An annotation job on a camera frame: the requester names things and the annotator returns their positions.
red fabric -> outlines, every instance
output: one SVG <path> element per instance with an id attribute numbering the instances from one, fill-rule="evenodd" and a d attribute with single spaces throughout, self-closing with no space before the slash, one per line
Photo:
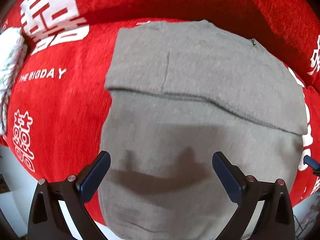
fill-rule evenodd
<path id="1" fill-rule="evenodd" d="M 317 90 L 318 93 L 320 93 L 320 75 L 316 76 L 316 79 L 313 82 L 312 86 Z"/>
<path id="2" fill-rule="evenodd" d="M 313 88 L 303 88 L 305 103 L 310 111 L 311 136 L 313 143 L 304 149 L 310 149 L 311 157 L 320 162 L 320 94 Z M 312 174 L 308 167 L 304 171 L 297 171 L 294 186 L 290 192 L 292 205 L 295 206 L 307 198 L 314 189 L 317 177 Z"/>
<path id="3" fill-rule="evenodd" d="M 4 139 L 2 136 L 0 136 L 0 145 L 2 145 L 2 146 L 8 146 L 8 145 L 7 145 L 7 142 L 5 141 L 5 139 Z"/>
<path id="4" fill-rule="evenodd" d="M 10 12 L 7 26 L 22 25 L 22 1 Z M 119 28 L 160 18 L 207 19 L 220 28 L 257 39 L 295 70 L 306 85 L 311 85 L 317 76 L 317 72 L 307 72 L 312 71 L 310 57 L 316 49 L 320 23 L 305 0 L 76 0 L 76 4 L 80 16 L 87 21 L 85 24 L 90 26 L 88 35 L 83 40 L 48 46 L 29 55 L 9 103 L 7 143 L 36 179 L 65 179 L 69 174 L 77 174 L 98 154 L 101 128 L 111 105 L 103 85 Z M 41 15 L 45 8 L 33 17 Z M 52 68 L 54 76 L 20 82 L 23 75 L 43 69 L 48 73 Z M 59 68 L 66 69 L 60 79 Z M 305 95 L 313 113 L 312 153 L 316 154 L 319 94 L 309 87 Z M 26 122 L 32 123 L 29 127 L 15 120 L 15 115 L 19 118 L 26 111 L 28 115 L 21 119 L 27 118 Z M 28 150 L 32 154 L 26 152 L 28 160 L 17 152 L 14 125 L 20 125 L 18 130 L 30 136 Z M 308 170 L 297 175 L 293 203 L 300 200 L 305 187 L 304 197 L 314 186 Z M 104 224 L 97 200 L 95 195 L 86 207 L 96 221 Z"/>

metal screw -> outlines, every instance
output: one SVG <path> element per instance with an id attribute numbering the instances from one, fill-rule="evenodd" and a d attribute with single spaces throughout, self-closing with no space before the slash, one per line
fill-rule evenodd
<path id="1" fill-rule="evenodd" d="M 38 183 L 39 183 L 39 185 L 44 184 L 45 183 L 45 179 L 39 179 Z"/>
<path id="2" fill-rule="evenodd" d="M 278 182 L 281 186 L 284 185 L 284 180 L 283 180 L 283 179 L 278 179 L 277 182 Z"/>
<path id="3" fill-rule="evenodd" d="M 252 175 L 247 175 L 246 178 L 247 178 L 247 181 L 249 182 L 254 182 L 256 180 L 256 178 Z"/>
<path id="4" fill-rule="evenodd" d="M 73 182 L 75 179 L 76 179 L 76 176 L 75 176 L 75 175 L 70 175 L 70 176 L 68 177 L 68 181 L 70 181 L 70 182 Z"/>

red pillow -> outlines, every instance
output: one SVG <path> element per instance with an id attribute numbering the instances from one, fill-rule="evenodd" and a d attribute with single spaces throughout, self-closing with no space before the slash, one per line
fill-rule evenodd
<path id="1" fill-rule="evenodd" d="M 320 136 L 320 94 L 312 86 L 306 88 L 301 78 L 292 70 L 290 72 L 297 83 L 303 87 L 308 122 L 308 133 L 302 136 L 303 152 L 297 176 L 290 192 L 292 206 L 295 206 L 320 188 L 320 178 L 313 175 L 312 169 L 303 163 L 305 155 L 320 162 L 320 141 L 318 139 Z"/>
<path id="2" fill-rule="evenodd" d="M 7 143 L 31 175 L 62 180 L 94 159 L 111 105 L 103 85 L 117 32 L 164 18 L 207 19 L 256 38 L 306 85 L 317 76 L 318 69 L 308 72 L 320 24 L 305 0 L 19 0 L 7 26 L 22 26 L 36 50 L 12 90 Z M 87 208 L 104 223 L 97 195 Z"/>

white floor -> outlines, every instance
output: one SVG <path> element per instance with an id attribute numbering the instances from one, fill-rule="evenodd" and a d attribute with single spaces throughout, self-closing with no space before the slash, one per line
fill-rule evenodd
<path id="1" fill-rule="evenodd" d="M 9 148 L 3 146 L 0 146 L 0 173 L 11 191 L 0 194 L 0 208 L 17 235 L 24 236 L 27 234 L 29 211 L 37 181 L 23 168 Z M 314 194 L 293 208 L 299 221 L 302 221 L 315 200 Z M 81 240 L 63 201 L 60 202 L 60 207 L 73 237 Z M 97 225 L 107 239 L 120 240 L 107 227 L 99 223 Z"/>

gray fabric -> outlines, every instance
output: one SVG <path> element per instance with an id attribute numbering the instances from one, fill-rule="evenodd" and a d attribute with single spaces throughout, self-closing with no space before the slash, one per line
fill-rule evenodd
<path id="1" fill-rule="evenodd" d="M 251 121 L 306 134 L 301 87 L 254 44 L 206 21 L 121 29 L 105 87 L 201 97 Z"/>
<path id="2" fill-rule="evenodd" d="M 302 90 L 254 44 L 208 22 L 120 30 L 100 145 L 112 163 L 99 187 L 103 217 L 119 237 L 216 238 L 236 210 L 212 168 L 216 151 L 291 189 L 307 132 Z"/>

